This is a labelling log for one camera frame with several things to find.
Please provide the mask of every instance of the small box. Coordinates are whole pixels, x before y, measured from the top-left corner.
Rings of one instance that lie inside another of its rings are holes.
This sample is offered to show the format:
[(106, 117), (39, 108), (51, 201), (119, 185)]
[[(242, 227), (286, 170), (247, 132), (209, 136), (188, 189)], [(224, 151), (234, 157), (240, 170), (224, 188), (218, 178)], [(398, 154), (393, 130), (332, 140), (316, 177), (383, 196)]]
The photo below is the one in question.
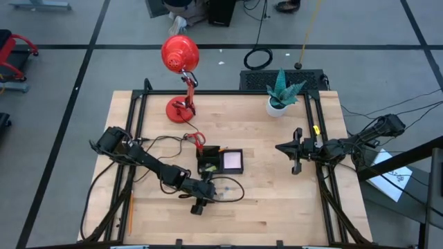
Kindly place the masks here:
[(197, 171), (214, 174), (243, 174), (243, 150), (223, 149), (220, 146), (203, 146), (203, 155), (196, 150)]

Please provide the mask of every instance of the wooden tabletop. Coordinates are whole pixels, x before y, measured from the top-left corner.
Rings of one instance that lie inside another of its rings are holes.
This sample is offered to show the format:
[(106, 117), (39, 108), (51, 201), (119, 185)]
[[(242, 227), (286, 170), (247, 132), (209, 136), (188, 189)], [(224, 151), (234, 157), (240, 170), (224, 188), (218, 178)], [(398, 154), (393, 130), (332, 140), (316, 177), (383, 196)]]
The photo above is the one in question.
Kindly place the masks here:
[[(130, 91), (114, 92), (105, 127), (125, 127), (130, 96)], [(195, 132), (190, 125), (175, 124), (166, 117), (165, 106), (172, 97), (148, 96), (142, 137), (182, 137), (184, 133)], [(320, 98), (329, 139), (346, 138), (337, 92), (320, 92)], [(303, 128), (304, 137), (309, 137), (304, 100), (300, 97), (300, 101), (290, 106), (284, 116), (272, 118), (266, 113), (267, 99), (266, 95), (195, 96), (197, 116), (190, 122), (205, 134), (206, 145), (243, 149), (244, 173), (229, 176), (244, 186), (244, 199), (237, 203), (209, 204), (201, 216), (196, 216), (190, 213), (195, 199), (178, 199), (178, 193), (162, 193), (157, 176), (149, 173), (143, 180), (134, 183), (132, 233), (129, 234), (126, 229), (125, 243), (174, 244), (176, 239), (183, 239), (184, 245), (270, 246), (275, 245), (277, 240), (283, 240), (286, 246), (327, 245), (314, 163), (302, 161), (302, 172), (294, 176), (291, 174), (293, 161), (274, 147), (292, 140), (292, 133), (297, 127)], [(318, 124), (313, 101), (311, 106), (314, 121)], [(178, 151), (179, 142), (162, 140), (156, 142), (149, 153), (159, 157), (172, 156)], [(161, 160), (190, 169), (192, 177), (199, 178), (195, 146), (191, 143), (183, 143), (179, 156)], [(107, 157), (99, 156), (93, 177), (109, 162)], [(353, 166), (349, 158), (342, 163)], [(84, 222), (85, 234), (92, 232), (109, 209), (116, 168), (114, 166), (103, 175), (92, 191)], [(138, 168), (135, 179), (145, 172), (145, 168)], [(335, 172), (343, 211), (361, 234), (372, 240), (356, 173), (341, 165), (336, 167)], [(241, 195), (238, 186), (227, 180), (214, 182), (217, 193), (222, 193), (223, 199), (236, 199)], [(334, 235), (340, 241), (332, 209), (331, 214)], [(113, 238), (116, 238), (116, 231), (117, 228), (114, 228)]]

